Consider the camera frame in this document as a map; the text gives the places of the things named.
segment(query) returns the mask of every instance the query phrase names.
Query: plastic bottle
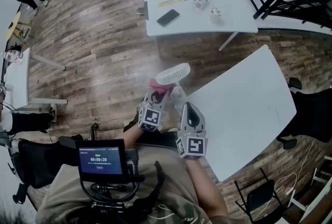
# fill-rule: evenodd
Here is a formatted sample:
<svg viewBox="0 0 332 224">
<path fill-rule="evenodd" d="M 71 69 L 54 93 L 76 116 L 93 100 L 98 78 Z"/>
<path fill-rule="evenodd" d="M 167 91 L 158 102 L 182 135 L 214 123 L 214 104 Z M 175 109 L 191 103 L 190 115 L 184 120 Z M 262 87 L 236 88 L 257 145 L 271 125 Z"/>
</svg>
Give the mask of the plastic bottle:
<svg viewBox="0 0 332 224">
<path fill-rule="evenodd" d="M 23 58 L 23 53 L 16 50 L 9 50 L 8 52 L 3 52 L 2 56 L 5 60 L 11 63 L 20 63 Z"/>
</svg>

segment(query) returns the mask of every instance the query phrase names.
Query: camo shirt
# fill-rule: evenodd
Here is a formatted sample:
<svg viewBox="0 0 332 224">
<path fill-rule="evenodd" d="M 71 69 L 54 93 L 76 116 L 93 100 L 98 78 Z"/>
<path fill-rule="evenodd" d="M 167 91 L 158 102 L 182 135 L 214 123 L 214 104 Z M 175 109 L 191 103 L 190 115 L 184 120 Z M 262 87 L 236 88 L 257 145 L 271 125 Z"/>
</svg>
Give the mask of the camo shirt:
<svg viewBox="0 0 332 224">
<path fill-rule="evenodd" d="M 135 198 L 145 198 L 157 184 L 157 172 L 154 166 L 159 161 L 165 172 L 165 181 L 158 201 L 144 224 L 187 223 L 187 224 L 243 224 L 243 220 L 216 216 L 211 219 L 198 205 L 198 199 L 185 162 L 178 153 L 164 148 L 140 147 L 139 173 L 145 176 Z M 90 189 L 91 183 L 85 183 Z M 50 186 L 36 215 L 36 224 L 70 223 L 69 216 L 86 207 L 91 200 L 84 194 L 79 183 L 77 167 L 63 165 Z"/>
</svg>

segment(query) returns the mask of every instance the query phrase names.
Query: smartphone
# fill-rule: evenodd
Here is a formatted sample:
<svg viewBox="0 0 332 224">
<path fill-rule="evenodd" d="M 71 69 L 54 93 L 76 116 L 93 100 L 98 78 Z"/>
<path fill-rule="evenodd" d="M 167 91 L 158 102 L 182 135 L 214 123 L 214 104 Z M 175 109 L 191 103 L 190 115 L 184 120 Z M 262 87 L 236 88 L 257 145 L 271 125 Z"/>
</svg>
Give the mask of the smartphone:
<svg viewBox="0 0 332 224">
<path fill-rule="evenodd" d="M 159 18 L 157 22 L 163 27 L 165 27 L 166 25 L 170 24 L 173 20 L 177 19 L 179 16 L 180 14 L 178 12 L 176 12 L 174 9 L 171 9 L 161 18 Z"/>
</svg>

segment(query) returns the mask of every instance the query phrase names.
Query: white wall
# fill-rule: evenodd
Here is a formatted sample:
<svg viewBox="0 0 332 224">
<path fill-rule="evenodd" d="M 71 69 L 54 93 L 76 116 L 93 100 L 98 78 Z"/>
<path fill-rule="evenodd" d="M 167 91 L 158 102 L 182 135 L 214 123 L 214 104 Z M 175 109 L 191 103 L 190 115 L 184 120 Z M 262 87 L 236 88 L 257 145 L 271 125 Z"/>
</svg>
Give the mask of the white wall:
<svg viewBox="0 0 332 224">
<path fill-rule="evenodd" d="M 16 0 L 0 0 L 0 53 L 5 50 L 5 35 L 19 6 L 20 2 Z M 0 58 L 0 71 L 2 70 L 2 64 L 3 59 Z"/>
</svg>

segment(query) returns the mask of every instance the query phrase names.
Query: white fan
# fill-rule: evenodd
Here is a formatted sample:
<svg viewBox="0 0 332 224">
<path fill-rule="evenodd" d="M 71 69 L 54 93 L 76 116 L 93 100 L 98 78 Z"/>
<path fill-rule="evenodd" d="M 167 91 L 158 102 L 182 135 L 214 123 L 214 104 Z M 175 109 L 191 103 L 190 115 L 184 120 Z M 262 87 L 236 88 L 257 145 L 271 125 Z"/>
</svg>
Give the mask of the white fan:
<svg viewBox="0 0 332 224">
<path fill-rule="evenodd" d="M 190 65 L 188 63 L 179 64 L 175 67 L 169 68 L 156 76 L 156 82 L 162 86 L 169 84 L 176 84 L 171 98 L 175 103 L 175 109 L 181 115 L 183 105 L 188 101 L 187 95 L 183 88 L 179 85 L 179 81 L 190 73 Z"/>
<path fill-rule="evenodd" d="M 179 64 L 169 68 L 156 76 L 156 82 L 162 86 L 176 84 L 190 73 L 190 65 L 188 63 Z"/>
</svg>

